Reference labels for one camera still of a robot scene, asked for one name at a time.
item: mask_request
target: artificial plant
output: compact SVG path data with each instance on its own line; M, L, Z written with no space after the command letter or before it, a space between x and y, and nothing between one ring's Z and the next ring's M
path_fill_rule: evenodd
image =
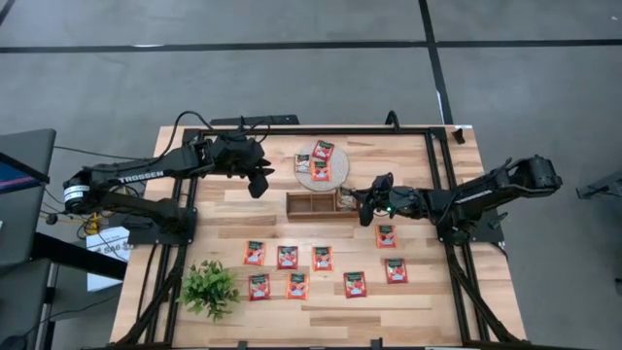
M221 262L204 261L200 266L193 264L184 278L182 294L177 299L188 311L199 314L207 307L207 317L214 321L223 318L231 311L226 307L230 301L239 302L240 291L233 288L235 275L223 268Z

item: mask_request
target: snack packet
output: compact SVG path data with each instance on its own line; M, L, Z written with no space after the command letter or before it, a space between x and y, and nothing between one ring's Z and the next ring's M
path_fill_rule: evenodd
M408 283L408 274L406 273L406 263L404 259L386 259L385 267L387 271L387 283Z
M244 250L243 264L255 264L263 266L263 258L265 258L265 249L263 242L248 241Z
M309 298L309 275L290 273L285 298L307 300Z
M249 276L249 300L270 298L270 275L267 273Z
M330 166L328 162L313 160L311 162L311 176L313 181L330 181Z
M311 156L295 155L294 156L294 171L310 173L311 172Z
M314 247L311 258L314 271L332 271L334 268L331 247Z
M330 142L324 142L322 140L319 140L318 143L315 144L315 147L313 148L313 154L311 156L328 161L330 159L330 156L332 156L333 150L333 144L331 144Z
M367 297L364 272L345 272L343 284L346 288L346 298Z
M390 225L380 225L376 227L376 247L396 248L397 230Z
M279 269L298 268L298 247L279 246L276 252L276 265Z

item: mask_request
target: wooden tabletop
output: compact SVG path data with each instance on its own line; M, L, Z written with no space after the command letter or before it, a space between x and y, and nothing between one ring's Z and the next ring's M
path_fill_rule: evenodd
M164 149L171 131L170 126L160 130L156 155ZM181 145L183 132L180 131L174 146ZM377 175L391 171L396 185L432 188L423 136L267 137L262 145L276 171L268 177L270 188L260 199L250 197L246 180L207 176L198 183L195 206L199 222L186 263L220 260L237 273L237 287L243 300L233 305L231 315L216 324L206 318L206 312L194 315L180 307L174 346L236 346L238 340L248 340L250 346L368 346L370 339L380 336L387 346L461 344L444 249L436 240L435 228L429 221L375 218L370 227L359 226L356 219L288 222L286 193L306 191L294 176L294 154L319 138L343 148L348 154L351 167L345 186L367 188ZM471 129L465 130L465 139L463 145L449 139L459 184L480 176L483 171ZM444 177L440 147L437 144L435 147ZM146 198L170 197L173 182L172 179L150 181ZM397 248L377 249L374 225L396 226ZM244 245L249 239L267 245L265 266L242 264ZM299 247L298 271L310 274L308 300L285 299L288 271L277 270L275 266L279 245ZM314 246L332 247L334 271L311 270ZM524 337L505 257L490 244L475 243L471 247L482 296L512 333ZM124 336L136 319L151 248L140 246L131 254L112 341ZM145 305L152 297L159 249L155 252ZM387 284L384 258L405 258L408 284ZM367 297L347 299L344 296L343 272L351 271L364 271ZM271 300L248 301L248 276L257 273L270 274ZM472 307L466 295L465 300L471 337L477 338ZM163 339L167 310L168 304L164 303L160 308L156 340Z

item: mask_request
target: floor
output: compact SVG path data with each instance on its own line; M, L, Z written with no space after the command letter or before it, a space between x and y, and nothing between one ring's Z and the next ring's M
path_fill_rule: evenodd
M622 297L613 279L622 276L622 202L578 200L574 191L622 168L614 155L622 47L608 41L622 38L619 1L0 0L2 8L3 133L52 127L58 145L145 157L158 128L187 109L208 119L298 114L307 124L380 123L394 109L402 123L472 124L487 168L508 157L551 158L563 188L502 208L527 334L539 344L619 348ZM417 44L432 35L438 49ZM376 44L209 45L301 41ZM457 48L461 41L496 44ZM55 152L52 193L98 161L108 160ZM75 240L75 227L40 230ZM53 347L104 345L114 313L111 303L108 312L59 322Z

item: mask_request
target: computer screen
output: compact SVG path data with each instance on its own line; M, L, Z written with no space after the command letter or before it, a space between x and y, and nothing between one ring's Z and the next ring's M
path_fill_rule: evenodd
M0 193L25 190L49 181L46 175L0 153Z

